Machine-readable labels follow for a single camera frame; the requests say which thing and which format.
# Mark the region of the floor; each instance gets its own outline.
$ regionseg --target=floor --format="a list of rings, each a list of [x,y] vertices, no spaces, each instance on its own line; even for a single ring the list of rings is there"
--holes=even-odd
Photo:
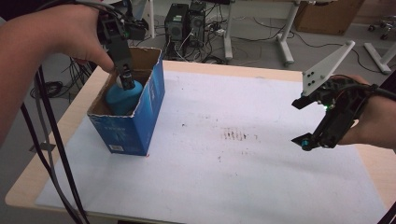
[[[163,25],[163,17],[157,16],[156,22]],[[354,40],[356,46],[354,50],[359,53],[359,62],[369,71],[358,63],[356,53],[350,52],[346,59],[336,69],[336,74],[354,74],[361,75],[369,82],[381,84],[387,76],[378,72],[376,65],[370,58],[364,47],[365,42],[371,42],[382,55],[396,41],[396,35],[390,35],[388,40],[380,40],[381,32],[377,29],[370,33],[367,31],[367,25],[352,24],[344,35],[315,35],[307,33],[290,34],[288,39],[291,53],[295,59],[295,64],[285,67],[282,62],[282,53],[274,39],[267,41],[246,41],[237,37],[257,39],[272,36],[277,32],[276,28],[267,26],[282,26],[283,20],[270,20],[261,18],[234,18],[233,19],[233,59],[228,62],[229,65],[248,66],[259,68],[272,68],[280,70],[304,71],[318,63],[322,58],[336,50],[334,45],[321,48],[308,47],[306,43],[313,46],[326,44],[344,44],[348,40]],[[154,47],[162,49],[165,45],[163,28],[159,26],[156,29],[159,34],[155,39],[139,43],[134,41],[131,45],[139,47]],[[222,48],[222,38],[216,37],[212,40],[213,55],[223,59],[224,53]],[[45,77],[47,81],[70,82],[70,77],[62,71],[69,65],[69,59],[63,55],[53,55],[44,61]],[[389,63],[392,71],[396,69],[396,58]],[[32,117],[36,114],[34,100],[27,94],[25,99],[26,106]],[[51,99],[56,119],[59,119],[69,106],[68,99],[56,98]],[[39,140],[43,140],[43,134],[38,133]],[[9,131],[6,142],[0,148],[0,224],[3,223],[71,223],[72,219],[66,213],[45,212],[39,210],[28,210],[10,207],[5,204],[5,197],[8,190],[12,187],[18,176],[21,174],[27,163],[35,155],[29,151],[33,143],[24,123],[21,113],[14,121],[14,125]],[[91,217],[91,223],[110,224],[116,223],[115,220]]]

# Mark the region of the white table surface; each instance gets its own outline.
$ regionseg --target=white table surface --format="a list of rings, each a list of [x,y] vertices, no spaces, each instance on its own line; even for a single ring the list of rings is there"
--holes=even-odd
[[[165,89],[149,157],[110,154],[88,119],[69,140],[89,213],[183,223],[375,223],[385,214],[356,148],[305,152],[290,141],[324,116],[318,105],[290,105],[301,83],[165,72]],[[62,206],[50,182],[36,203]]]

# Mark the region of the hand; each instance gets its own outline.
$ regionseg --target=hand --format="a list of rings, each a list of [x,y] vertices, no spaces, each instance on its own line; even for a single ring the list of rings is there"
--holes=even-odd
[[[368,84],[361,77],[352,76]],[[339,145],[369,144],[376,147],[396,148],[396,102],[381,96],[372,96],[363,108],[358,124],[352,127]]]
[[[48,30],[54,32],[55,52],[61,52],[78,63],[94,62],[107,72],[114,70],[114,63],[99,43],[96,26],[98,10],[79,5],[63,5],[39,12],[41,20],[49,20]]]

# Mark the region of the open box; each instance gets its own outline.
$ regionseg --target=open box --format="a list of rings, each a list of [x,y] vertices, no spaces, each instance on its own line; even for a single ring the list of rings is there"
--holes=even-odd
[[[165,94],[163,61],[160,49],[130,48],[130,51],[133,78],[143,85],[133,114],[112,116],[106,105],[106,92],[115,83],[116,74],[109,75],[87,114],[110,152],[146,156]]]

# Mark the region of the stain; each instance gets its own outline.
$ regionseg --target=stain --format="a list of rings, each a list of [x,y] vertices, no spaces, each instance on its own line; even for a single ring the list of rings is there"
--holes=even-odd
[[[223,128],[224,139],[244,141],[248,139],[248,134],[240,131],[238,128]]]

